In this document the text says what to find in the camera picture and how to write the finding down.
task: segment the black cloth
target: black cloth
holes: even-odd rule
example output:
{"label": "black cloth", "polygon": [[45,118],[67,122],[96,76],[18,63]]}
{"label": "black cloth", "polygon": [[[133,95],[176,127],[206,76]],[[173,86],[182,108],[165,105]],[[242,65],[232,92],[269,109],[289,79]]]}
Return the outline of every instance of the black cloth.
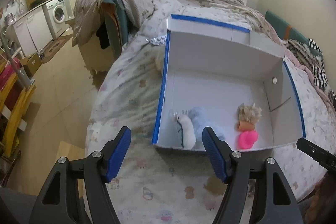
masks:
{"label": "black cloth", "polygon": [[99,27],[98,31],[96,32],[96,36],[99,38],[100,47],[103,50],[110,45],[105,22]]}

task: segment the clothes pile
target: clothes pile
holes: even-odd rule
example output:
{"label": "clothes pile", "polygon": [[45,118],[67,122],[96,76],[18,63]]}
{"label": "clothes pile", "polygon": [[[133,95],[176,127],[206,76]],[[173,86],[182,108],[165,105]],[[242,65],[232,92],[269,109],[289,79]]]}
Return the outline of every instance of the clothes pile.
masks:
{"label": "clothes pile", "polygon": [[[319,87],[329,98],[336,109],[336,95],[331,89],[326,76],[323,55],[320,47],[313,39],[308,38],[308,46],[294,39],[288,39],[286,48],[298,59],[300,64],[305,65],[314,75],[314,85]],[[314,55],[310,49],[315,49],[321,56]]]}

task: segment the floral bedsheet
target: floral bedsheet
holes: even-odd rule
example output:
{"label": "floral bedsheet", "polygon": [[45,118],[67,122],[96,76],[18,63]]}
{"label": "floral bedsheet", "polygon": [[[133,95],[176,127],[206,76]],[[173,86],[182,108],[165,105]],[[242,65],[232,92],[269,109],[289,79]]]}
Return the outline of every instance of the floral bedsheet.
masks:
{"label": "floral bedsheet", "polygon": [[[86,155],[114,139],[122,126],[132,130],[132,142],[118,176],[107,189],[122,224],[211,223],[226,186],[218,180],[205,155],[162,153],[151,144],[161,86],[155,66],[158,47],[146,39],[167,33],[171,13],[203,17],[252,29],[251,19],[233,10],[194,7],[178,0],[152,0],[154,12],[125,47],[108,72],[92,109]],[[286,57],[303,109],[307,139],[335,153],[335,116],[310,84],[307,74]],[[259,152],[274,157],[297,199],[309,193],[325,169],[289,145]],[[241,223],[248,223],[253,183]]]}

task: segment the door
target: door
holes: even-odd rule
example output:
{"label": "door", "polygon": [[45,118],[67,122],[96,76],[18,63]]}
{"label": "door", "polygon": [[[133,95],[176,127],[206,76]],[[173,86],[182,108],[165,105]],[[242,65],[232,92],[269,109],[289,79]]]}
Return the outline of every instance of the door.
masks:
{"label": "door", "polygon": [[53,37],[45,20],[42,7],[33,10],[25,16],[25,18],[28,30],[37,50],[43,49]]}
{"label": "door", "polygon": [[65,14],[64,14],[63,9],[65,9],[65,7],[63,5],[57,5],[54,8],[52,17],[53,17],[54,21],[58,24],[63,23],[64,20],[65,20]]}
{"label": "door", "polygon": [[32,38],[30,37],[28,27],[26,25],[25,19],[22,18],[13,24],[14,30],[23,50],[25,56],[29,56],[36,52],[35,45]]}

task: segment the blue gripper pad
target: blue gripper pad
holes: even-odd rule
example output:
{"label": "blue gripper pad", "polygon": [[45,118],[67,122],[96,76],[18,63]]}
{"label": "blue gripper pad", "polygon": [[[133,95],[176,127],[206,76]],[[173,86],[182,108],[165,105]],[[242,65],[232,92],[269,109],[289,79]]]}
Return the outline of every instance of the blue gripper pad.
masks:
{"label": "blue gripper pad", "polygon": [[115,147],[111,157],[108,160],[106,179],[111,181],[114,179],[120,170],[121,164],[125,158],[126,152],[131,143],[131,130],[127,128]]}
{"label": "blue gripper pad", "polygon": [[216,177],[225,182],[227,179],[225,161],[206,128],[202,132],[202,141]]}

